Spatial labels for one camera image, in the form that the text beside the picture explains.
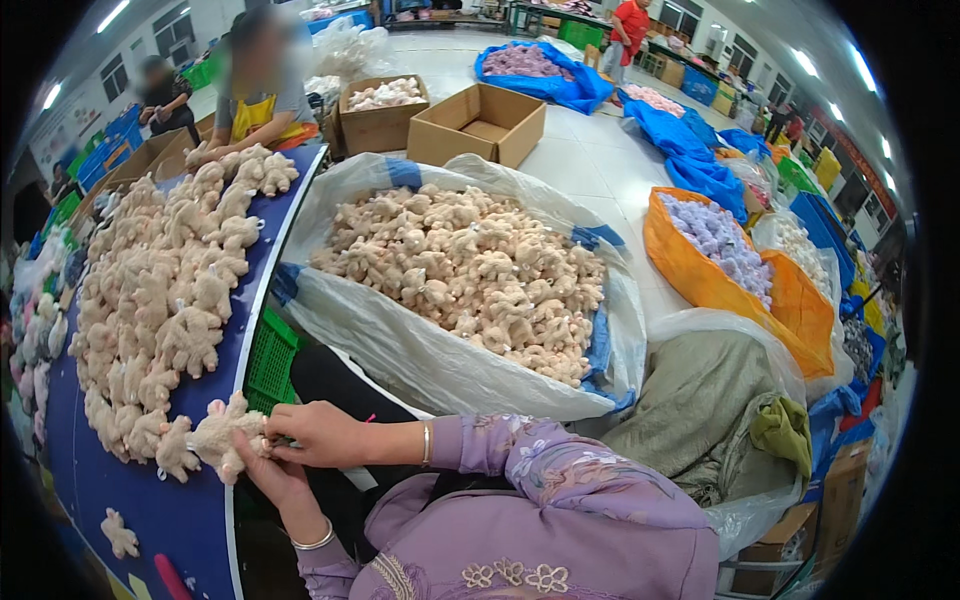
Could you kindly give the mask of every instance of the plush bunny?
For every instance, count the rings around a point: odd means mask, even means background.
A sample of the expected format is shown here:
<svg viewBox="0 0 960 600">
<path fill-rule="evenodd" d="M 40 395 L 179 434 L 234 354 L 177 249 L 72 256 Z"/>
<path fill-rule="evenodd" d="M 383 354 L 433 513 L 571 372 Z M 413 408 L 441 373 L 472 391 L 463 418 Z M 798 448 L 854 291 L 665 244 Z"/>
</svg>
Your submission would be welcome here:
<svg viewBox="0 0 960 600">
<path fill-rule="evenodd" d="M 231 436 L 234 429 L 240 429 L 250 438 L 253 452 L 270 456 L 269 443 L 263 437 L 263 413 L 247 412 L 247 399 L 237 390 L 230 397 L 229 404 L 222 400 L 210 402 L 206 414 L 195 431 L 186 433 L 186 443 L 202 461 L 214 467 L 220 481 L 232 486 L 245 468 L 233 447 Z"/>
<path fill-rule="evenodd" d="M 123 559 L 128 554 L 134 558 L 140 556 L 137 545 L 140 543 L 132 529 L 124 528 L 123 517 L 111 508 L 107 508 L 107 518 L 100 523 L 100 531 L 110 540 L 113 556 Z"/>
</svg>

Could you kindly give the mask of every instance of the pink plush toy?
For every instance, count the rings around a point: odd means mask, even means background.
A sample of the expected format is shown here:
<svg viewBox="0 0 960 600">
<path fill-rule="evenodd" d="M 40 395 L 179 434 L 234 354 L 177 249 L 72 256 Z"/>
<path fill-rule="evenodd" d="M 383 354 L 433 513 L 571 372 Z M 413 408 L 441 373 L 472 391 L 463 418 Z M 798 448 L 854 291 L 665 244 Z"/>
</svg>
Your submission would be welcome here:
<svg viewBox="0 0 960 600">
<path fill-rule="evenodd" d="M 237 390 L 229 404 L 213 400 L 206 406 L 207 416 L 197 430 L 186 434 L 186 443 L 200 459 L 214 467 L 220 481 L 228 486 L 236 483 L 245 465 L 233 447 L 232 434 L 240 429 L 250 438 L 250 448 L 259 456 L 270 456 L 270 444 L 263 437 L 264 416 L 259 411 L 247 412 L 247 399 Z"/>
</svg>

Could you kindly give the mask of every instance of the woman's hand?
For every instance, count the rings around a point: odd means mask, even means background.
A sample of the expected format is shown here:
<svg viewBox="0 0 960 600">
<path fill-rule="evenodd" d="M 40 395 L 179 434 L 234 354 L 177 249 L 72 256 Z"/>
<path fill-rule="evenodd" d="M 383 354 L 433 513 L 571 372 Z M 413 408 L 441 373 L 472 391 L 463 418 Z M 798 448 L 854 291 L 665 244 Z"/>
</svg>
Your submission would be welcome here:
<svg viewBox="0 0 960 600">
<path fill-rule="evenodd" d="M 267 421 L 269 438 L 288 436 L 299 448 L 276 446 L 275 457 L 318 468 L 419 465 L 423 423 L 364 423 L 327 401 L 278 404 Z"/>
<path fill-rule="evenodd" d="M 303 467 L 257 456 L 243 431 L 233 431 L 233 447 L 247 466 L 247 475 L 280 512 L 292 540 L 311 544 L 326 537 L 328 525 L 310 490 Z"/>
</svg>

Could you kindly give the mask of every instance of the large white sack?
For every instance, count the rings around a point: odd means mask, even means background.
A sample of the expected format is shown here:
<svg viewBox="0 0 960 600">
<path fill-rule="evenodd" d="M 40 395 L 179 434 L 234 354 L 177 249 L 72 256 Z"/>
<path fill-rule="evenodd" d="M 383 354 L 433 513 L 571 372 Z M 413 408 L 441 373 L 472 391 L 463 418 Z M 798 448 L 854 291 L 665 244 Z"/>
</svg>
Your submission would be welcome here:
<svg viewBox="0 0 960 600">
<path fill-rule="evenodd" d="M 546 226 L 567 235 L 574 224 L 603 225 L 593 212 L 542 181 L 477 155 L 456 156 L 444 168 L 375 154 L 354 156 L 317 176 L 303 200 L 281 257 L 289 263 L 280 269 L 286 283 L 277 286 L 283 288 L 277 296 L 285 314 L 317 340 L 345 350 L 375 379 L 438 413 L 512 412 L 578 420 L 623 408 L 476 348 L 361 283 L 304 267 L 328 239 L 338 204 L 368 198 L 376 190 L 426 183 L 449 190 L 470 185 L 515 197 Z M 622 398 L 631 389 L 638 393 L 643 383 L 646 335 L 639 290 L 613 245 L 600 238 L 595 252 L 607 266 L 604 305 L 612 352 L 605 389 Z"/>
</svg>

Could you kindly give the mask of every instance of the pile of plush toys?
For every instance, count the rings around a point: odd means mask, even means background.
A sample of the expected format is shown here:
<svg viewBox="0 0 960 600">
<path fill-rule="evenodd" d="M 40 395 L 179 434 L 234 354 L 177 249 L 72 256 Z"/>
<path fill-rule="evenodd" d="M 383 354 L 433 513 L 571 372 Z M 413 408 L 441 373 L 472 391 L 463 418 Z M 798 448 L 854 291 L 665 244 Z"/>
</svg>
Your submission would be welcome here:
<svg viewBox="0 0 960 600">
<path fill-rule="evenodd" d="M 674 227 L 697 251 L 716 263 L 741 288 L 756 296 L 770 310 L 773 269 L 743 238 L 743 229 L 729 211 L 716 202 L 679 201 L 660 192 Z"/>
<path fill-rule="evenodd" d="M 684 116 L 686 109 L 676 102 L 664 97 L 653 87 L 640 87 L 637 84 L 627 84 L 623 91 L 634 100 L 642 100 L 657 110 L 666 110 L 678 119 Z"/>
<path fill-rule="evenodd" d="M 341 204 L 310 266 L 371 286 L 479 348 L 579 387 L 606 268 L 517 200 L 428 183 Z"/>
<path fill-rule="evenodd" d="M 203 146 L 189 153 L 187 163 L 203 162 L 203 153 Z M 193 450 L 226 483 L 235 480 L 233 417 L 225 420 L 224 403 L 211 402 L 191 433 L 186 416 L 168 422 L 170 393 L 182 372 L 198 378 L 217 368 L 230 290 L 247 273 L 246 248 L 259 237 L 258 219 L 247 217 L 252 197 L 286 191 L 298 175 L 292 160 L 259 144 L 207 162 L 168 196 L 148 174 L 95 233 L 68 352 L 86 392 L 84 413 L 105 451 L 124 463 L 154 458 L 185 483 L 186 471 L 200 468 Z M 245 411 L 237 395 L 231 407 Z M 251 415 L 262 430 L 262 415 Z"/>
<path fill-rule="evenodd" d="M 566 69 L 543 55 L 537 45 L 514 45 L 508 42 L 503 50 L 494 50 L 483 61 L 484 75 L 526 75 L 527 77 L 563 77 L 575 81 Z"/>
<path fill-rule="evenodd" d="M 373 110 L 374 108 L 399 107 L 401 105 L 411 105 L 425 103 L 422 98 L 420 86 L 413 77 L 410 79 L 397 79 L 384 84 L 376 89 L 368 87 L 363 91 L 355 91 L 348 99 L 347 112 L 356 112 L 358 110 Z"/>
</svg>

